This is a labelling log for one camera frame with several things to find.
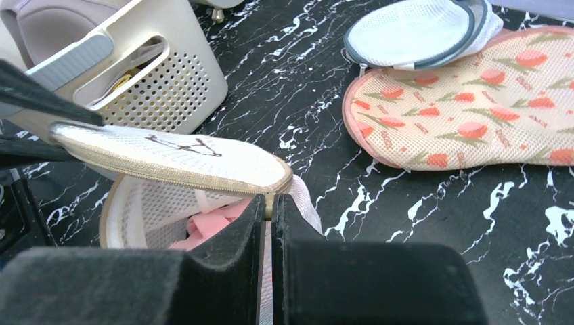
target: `table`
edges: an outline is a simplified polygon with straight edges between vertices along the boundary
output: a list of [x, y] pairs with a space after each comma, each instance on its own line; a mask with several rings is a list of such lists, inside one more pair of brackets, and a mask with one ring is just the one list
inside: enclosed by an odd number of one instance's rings
[[[227, 101], [198, 132], [252, 142], [288, 161], [306, 181], [329, 240], [453, 247], [469, 264], [492, 324], [571, 324], [573, 169], [407, 173], [375, 163], [345, 130], [342, 96], [359, 67], [344, 59], [343, 35], [390, 2], [254, 0], [222, 25], [198, 8], [229, 83]], [[574, 26], [495, 10], [511, 30]], [[31, 136], [7, 123], [3, 130]], [[98, 245], [111, 181], [82, 164], [23, 172], [59, 245]]]

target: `pink cloth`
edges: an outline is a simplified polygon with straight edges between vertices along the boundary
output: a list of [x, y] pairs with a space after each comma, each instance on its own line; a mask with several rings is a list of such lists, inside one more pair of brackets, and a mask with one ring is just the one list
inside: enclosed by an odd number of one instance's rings
[[215, 209], [210, 213], [199, 213], [192, 216], [187, 222], [187, 232], [190, 237], [174, 242], [169, 248], [190, 251], [203, 244], [235, 221], [247, 208], [249, 202], [251, 200], [243, 200], [231, 206]]

